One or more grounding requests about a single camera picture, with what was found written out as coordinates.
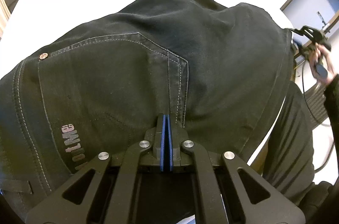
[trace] contrast stitching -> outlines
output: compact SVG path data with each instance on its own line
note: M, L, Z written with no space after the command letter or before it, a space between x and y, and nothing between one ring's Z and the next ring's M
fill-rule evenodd
M147 46L144 45L143 43L136 42L136 41L131 41L131 40L125 40L125 39L96 40L96 41L92 41L92 42L87 42L87 43L82 44L82 45L80 45L80 46L78 46L78 47L70 47L70 48L68 48L68 49L67 49L67 47L66 47L66 48L64 48L64 50L59 51L59 52L56 52L55 54L52 54L51 57L60 55L60 54L62 54L62 53L65 53L65 52L67 52L67 51L70 51L70 50L75 50L75 49L78 49L78 48L80 48L80 47L84 47L84 46L89 45L89 44L99 43L99 42L105 42L105 41L128 41L128 42L134 42L134 43L140 44L140 45L142 45L143 47L146 47L148 50L150 50L150 51L152 51L152 52L155 52L155 53L157 53L157 54L160 54L161 56L164 56L164 57L168 58L169 60L171 60L172 62L175 62L175 63L177 63L177 64L180 65L180 63L178 63L178 62L176 62L176 61L170 59L169 57L167 57L166 55L164 55L164 54L162 54L162 53L160 53L160 52L157 52L157 51L155 51L155 50L150 49L149 47L147 47Z
M187 79L186 79L186 89L185 89L185 97L184 97L184 113L183 113L183 117L182 117L182 127L185 127L185 118L186 118L186 104L187 104L187 92L188 92L188 88L189 88L189 65L188 62L186 63L186 67L187 67Z
M177 104L177 114L175 117L175 123L177 123L177 119L178 119L178 111L179 111L179 97L180 97L180 90L181 90L181 65L180 66L180 80L179 80L179 92L178 92L178 104Z
M31 141L31 143L32 143L32 145L33 145L34 150L35 150L35 154L36 154L36 156L37 156L37 158L38 158L38 162L39 162L39 164L40 164L40 167L41 167L41 170L42 170L42 174L43 174L43 176L44 176L44 178L45 178L45 181L46 181L46 183L47 183L48 188L50 189L50 191L52 191L51 188L50 188L50 185L48 184L48 181L47 181L45 172L44 172L44 170L43 170L43 167L42 167L42 165L41 165L41 161L40 161L40 158L39 158L39 155L38 155L38 151L37 151L37 149L36 149L36 147L35 147L35 144L34 144L32 138L31 138L31 135L29 134L29 131L28 131L28 128L27 128L27 125L26 125L26 121L25 121L25 117L23 116L23 111L22 111L22 106L21 106L21 101L20 101L20 93L19 93L19 81L20 81L21 69L22 69L22 66L23 66L24 62L25 62L25 61L22 62L21 67L20 67L20 69L19 69L18 84L17 84L17 92L18 92L18 99L19 99L19 106L20 106L21 116L22 116L23 123L24 123L25 128L26 128L27 134L28 134L28 136L29 136L29 139L30 139L30 141Z
M14 81L15 81L15 74L16 74L17 71L18 71L18 67L19 67L19 65L16 66L16 69L15 69L14 74L13 74L13 81L12 81L12 93L13 93L13 98L14 98L14 85L15 85ZM11 163L10 163L10 160L6 157L6 151L5 151L5 149L3 149L3 152L4 152L4 157L5 157L5 159L6 159L6 163L7 163L8 169L9 169L9 171L10 171L10 173L11 173L11 176L13 176L13 170L12 170L12 167L11 167ZM24 209L24 211L25 211L25 213L26 213L26 212L27 212L27 208L26 208L25 204L23 203L22 196L21 196L20 193L18 193L18 196L19 196L19 198L20 198L20 202L21 202L22 208Z
M157 47L159 47L159 48L165 50L165 51L167 52L167 55L164 55L164 54L162 54L162 53L160 53L160 52L157 52L157 51L155 51L155 50L152 50L152 49L150 49L148 46L144 45L143 43L136 42L136 41L131 41L131 40L127 40L127 39L107 39L107 40L94 40L94 41L86 42L86 41L88 41L88 40L97 39L97 38L99 38L99 37L124 36L124 35L141 35L143 38L147 39L147 40L150 41L152 44L154 44L154 45L156 45ZM153 42L152 40L150 40L149 38L145 37L143 34L137 32L137 33L129 33L129 34L127 33L127 34L121 34L121 35L103 35L103 36L90 37L90 38L88 38L88 39L85 39L85 40L82 40L82 41L77 42L77 43L75 43L75 44L72 44L71 46L67 46L67 47L65 47L65 48L63 48L63 49L60 49L60 50L58 50L58 51L56 51L56 52L51 53L50 57L57 56L57 55L60 55L60 54L62 54L62 53L64 53L64 52L67 52L67 51L70 51L70 50L74 50L74 49L77 49L77 48L80 48L80 47L84 47L84 46L86 46L86 45L88 45L88 44L94 44L94 43L106 42L106 41L128 41L128 42L133 42L133 43L136 43L136 44L140 44L140 45L142 45L143 47L147 48L148 50L150 50L150 51L152 51L152 52L155 52L155 53L157 53L157 54L160 54L160 55L163 56L163 57L166 57L166 58L167 58L167 68L168 68L168 71L169 71L168 60L171 60L172 62L175 62L176 64L179 65L179 67L180 67L180 85L179 85L178 102L177 102L177 113L176 113L176 123L177 123L177 119L178 119L178 111L179 111L179 98L180 98L180 93L181 93L181 64L180 64L179 62L177 62L177 61L174 61L174 60L170 59L170 58L168 57L168 53L170 53L170 54L174 55L175 57L177 57L178 59L180 58L180 59L182 59L183 61L186 62L186 64L187 64L187 74L188 74L188 62L187 62L184 58L182 58L182 57L180 57L180 56L174 54L173 52L169 51L168 49L165 49L165 48L161 47L161 46L158 45L157 43L155 43L155 42ZM187 87L186 87L185 98L184 98L184 99L185 99L185 104L184 104L184 113L183 113L183 120L182 120L183 125L182 125L182 126L184 126L184 121L185 121L185 117L184 117L184 116L185 116L185 114L186 114L186 97L187 97L187 91L188 91L188 84L187 84L187 82L186 82L186 85L187 85Z
M170 62L168 61L167 51L167 82L168 82L168 99L169 99L169 112L171 112L171 91L170 91Z
M23 66L23 63L24 63L24 61L21 62L20 70L21 70L21 68L22 68L22 66ZM26 140L26 137L25 137L24 132L23 132L22 125L21 125L21 123L20 123L20 121L19 121L19 111L18 111L18 108L17 108L17 102L15 101L14 88L15 88L15 78L16 78L16 75L17 75L18 67L19 67L19 65L17 66L17 68L16 68L16 70L15 70L15 73L14 73L14 77L13 77L13 102L14 102L15 113L16 113L16 117L17 117L18 124L19 124L19 126L20 126L20 131L21 131L22 137L23 137L23 139L25 140L25 143L27 144L28 149L29 149L29 151L32 153L32 156L33 156L33 151L32 151L31 147L29 146L29 144L28 144L28 142L27 142L27 140ZM36 171L36 173L37 173L37 178L38 178L39 184L40 184L41 188L44 190L44 187L43 187L43 185L42 185L42 181L41 181L40 175L39 175L39 173L38 173L38 171L37 171L37 169L36 169L36 167L37 167L37 166L36 166L36 162L35 162L34 160L33 160L33 163L34 163L34 165L35 165L35 171Z

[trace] black pants leg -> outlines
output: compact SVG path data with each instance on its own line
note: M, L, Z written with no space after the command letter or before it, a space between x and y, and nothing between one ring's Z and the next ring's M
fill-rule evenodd
M298 86L291 82L280 116L268 142L263 177L299 205L313 187L312 129Z

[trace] back pocket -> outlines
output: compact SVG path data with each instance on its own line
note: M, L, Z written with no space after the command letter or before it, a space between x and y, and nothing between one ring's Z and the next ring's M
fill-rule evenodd
M188 64L139 33L83 40L38 64L46 118L71 172L124 152L159 113L182 124Z

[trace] triangular cutout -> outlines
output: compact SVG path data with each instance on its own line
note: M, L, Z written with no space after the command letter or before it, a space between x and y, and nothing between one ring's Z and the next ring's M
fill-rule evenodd
M238 173L252 204L258 204L271 196L270 193L258 184L244 169L239 168Z
M62 197L74 204L80 205L85 197L87 189L95 174L94 169L90 169L77 182L68 188Z

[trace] black cable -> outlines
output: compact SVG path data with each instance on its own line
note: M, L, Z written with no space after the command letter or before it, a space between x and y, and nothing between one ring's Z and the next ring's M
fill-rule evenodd
M319 125L326 126L326 127L330 127L331 125L323 124L323 123L321 123L320 121L318 121L318 119L313 115L313 113L312 113L310 107L308 106L308 103L307 103L307 100L306 100L306 96L305 96L305 87L304 87L304 67L305 67L305 63L306 63L306 61L304 61L303 65L302 65L302 70L301 70L301 80L302 80L302 92L303 92L303 95L304 95L304 100L305 100L306 106L307 106L309 112L311 113L313 119L314 119ZM332 154L333 149L334 149L334 140L333 140L332 146L331 146L331 148L330 148L330 150L329 150L329 152L328 152L328 154L327 154L327 156L326 156L325 162L324 162L319 168L317 168L317 169L314 170L315 173L318 173L319 171L321 171L321 170L327 165L327 163L328 163L328 161L329 161L329 159L330 159L330 157L331 157L331 154Z

